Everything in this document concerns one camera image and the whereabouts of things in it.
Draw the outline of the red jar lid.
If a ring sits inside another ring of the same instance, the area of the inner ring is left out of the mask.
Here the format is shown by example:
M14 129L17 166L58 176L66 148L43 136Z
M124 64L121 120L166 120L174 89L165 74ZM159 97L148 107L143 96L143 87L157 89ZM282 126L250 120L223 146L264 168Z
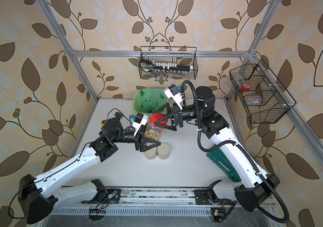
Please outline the red jar lid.
M165 116L166 115L162 113L153 113L151 118L149 119L149 123L154 128L162 129L162 127L160 128L155 126L155 123L157 123L158 125L167 125L168 119L166 119Z

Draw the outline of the clear peanut jar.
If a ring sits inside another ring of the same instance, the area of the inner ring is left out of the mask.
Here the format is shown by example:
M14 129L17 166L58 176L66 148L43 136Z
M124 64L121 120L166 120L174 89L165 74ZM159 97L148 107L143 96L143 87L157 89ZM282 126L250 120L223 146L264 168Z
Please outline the clear peanut jar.
M146 130L145 130L144 136L147 139L151 139L151 140L154 140L154 141L160 141L162 131L163 131L163 129L161 129L161 128L154 127L152 125L148 125Z

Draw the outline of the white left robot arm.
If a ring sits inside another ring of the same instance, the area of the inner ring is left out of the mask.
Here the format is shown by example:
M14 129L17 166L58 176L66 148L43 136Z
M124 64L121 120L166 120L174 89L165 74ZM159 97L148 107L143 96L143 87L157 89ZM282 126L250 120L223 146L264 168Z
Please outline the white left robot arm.
M136 150L148 151L160 146L159 141L144 136L148 116L138 113L133 123L124 129L118 118L110 118L102 126L100 136L84 150L65 163L41 175L26 175L20 180L19 192L15 195L24 213L27 224L35 224L46 218L54 209L77 202L108 203L119 193L108 193L99 179L73 186L64 185L85 170L104 162L117 150L117 143L133 143Z

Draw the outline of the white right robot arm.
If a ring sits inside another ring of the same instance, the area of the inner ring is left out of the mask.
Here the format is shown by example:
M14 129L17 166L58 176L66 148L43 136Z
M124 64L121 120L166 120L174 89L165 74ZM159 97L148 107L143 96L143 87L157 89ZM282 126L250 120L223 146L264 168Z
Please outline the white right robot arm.
M234 185L219 180L212 183L209 186L211 202L228 199L234 204L239 203L249 212L258 209L268 218L286 224L290 216L276 192L279 178L268 174L238 141L227 120L215 110L215 95L211 88L195 88L191 81L185 80L181 86L172 84L163 92L168 99L174 100L174 104L167 108L167 115L156 121L155 125L176 131L177 127L183 127L184 122L194 120L199 149L206 153L220 149L240 178ZM278 201L283 217L278 218L260 206L270 196Z

